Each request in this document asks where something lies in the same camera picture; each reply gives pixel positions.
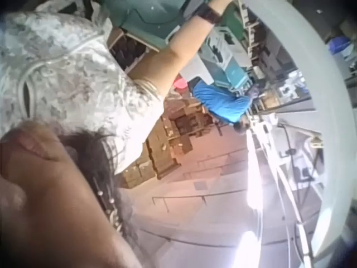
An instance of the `dark hair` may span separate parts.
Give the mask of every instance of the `dark hair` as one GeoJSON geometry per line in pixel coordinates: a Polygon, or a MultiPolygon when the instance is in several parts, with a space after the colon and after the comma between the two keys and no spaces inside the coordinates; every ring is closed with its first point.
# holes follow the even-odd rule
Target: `dark hair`
{"type": "Polygon", "coordinates": [[[89,183],[108,220],[110,220],[112,211],[114,209],[117,211],[114,215],[117,219],[114,219],[114,222],[110,220],[113,228],[120,226],[120,233],[139,260],[145,262],[148,267],[155,267],[149,254],[139,244],[138,232],[132,221],[132,206],[119,191],[122,176],[120,174],[114,176],[114,159],[117,152],[105,149],[109,148],[106,140],[111,136],[113,135],[105,134],[103,130],[98,132],[82,130],[60,137],[60,140],[89,183]]]}
{"type": "Polygon", "coordinates": [[[244,135],[246,133],[247,129],[249,129],[249,124],[242,125],[242,123],[240,123],[238,121],[237,123],[233,124],[233,128],[240,135],[244,135]]]}

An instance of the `green machine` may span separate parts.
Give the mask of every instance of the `green machine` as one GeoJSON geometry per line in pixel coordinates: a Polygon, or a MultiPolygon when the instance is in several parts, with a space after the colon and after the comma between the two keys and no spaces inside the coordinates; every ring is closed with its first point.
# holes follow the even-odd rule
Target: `green machine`
{"type": "MultiPolygon", "coordinates": [[[[175,29],[182,25],[203,0],[104,0],[114,26],[125,29],[147,44],[161,49],[175,29]]],[[[238,40],[244,38],[243,26],[234,16],[235,5],[226,10],[222,24],[238,40]]]]}

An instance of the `woman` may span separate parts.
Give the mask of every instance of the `woman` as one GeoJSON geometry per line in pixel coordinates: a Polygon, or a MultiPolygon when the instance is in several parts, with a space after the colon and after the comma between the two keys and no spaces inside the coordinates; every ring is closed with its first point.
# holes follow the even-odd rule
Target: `woman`
{"type": "Polygon", "coordinates": [[[141,154],[172,82],[230,2],[200,8],[129,77],[85,19],[3,19],[2,253],[26,267],[141,267],[124,239],[131,235],[114,173],[141,154]]]}

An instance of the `white machine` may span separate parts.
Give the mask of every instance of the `white machine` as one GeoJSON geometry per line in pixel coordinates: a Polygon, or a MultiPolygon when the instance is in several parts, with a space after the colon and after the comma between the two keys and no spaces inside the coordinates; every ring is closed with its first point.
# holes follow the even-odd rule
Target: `white machine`
{"type": "Polygon", "coordinates": [[[283,0],[243,0],[259,19],[277,36],[302,71],[312,101],[295,110],[285,109],[274,115],[252,117],[253,131],[269,165],[289,196],[301,238],[301,267],[328,267],[335,241],[343,235],[351,202],[357,199],[357,128],[356,110],[352,108],[348,90],[334,58],[310,24],[288,2],[283,0]],[[296,184],[283,172],[282,164],[291,166],[290,151],[281,155],[286,146],[285,132],[294,128],[297,132],[313,133],[321,137],[324,148],[324,164],[313,163],[315,151],[311,139],[301,140],[301,166],[314,177],[313,188],[321,198],[321,209],[311,243],[306,238],[304,224],[296,206],[293,191],[309,183],[296,184]]]}

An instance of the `stacked cardboard boxes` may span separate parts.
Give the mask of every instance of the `stacked cardboard boxes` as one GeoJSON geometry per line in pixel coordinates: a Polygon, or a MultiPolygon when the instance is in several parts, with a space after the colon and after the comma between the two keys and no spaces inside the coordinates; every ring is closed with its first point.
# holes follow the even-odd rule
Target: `stacked cardboard boxes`
{"type": "Polygon", "coordinates": [[[170,140],[170,146],[175,156],[185,155],[194,149],[188,134],[170,140]]]}
{"type": "Polygon", "coordinates": [[[167,116],[162,116],[163,127],[166,131],[167,138],[173,139],[180,136],[179,129],[177,128],[175,121],[170,120],[167,116]]]}
{"type": "Polygon", "coordinates": [[[146,143],[144,143],[141,156],[125,169],[121,174],[121,178],[119,176],[118,179],[120,179],[121,187],[132,189],[155,176],[156,173],[150,159],[149,150],[146,143]]]}
{"type": "Polygon", "coordinates": [[[179,166],[176,159],[171,156],[165,124],[166,120],[160,118],[146,141],[158,179],[179,166]]]}

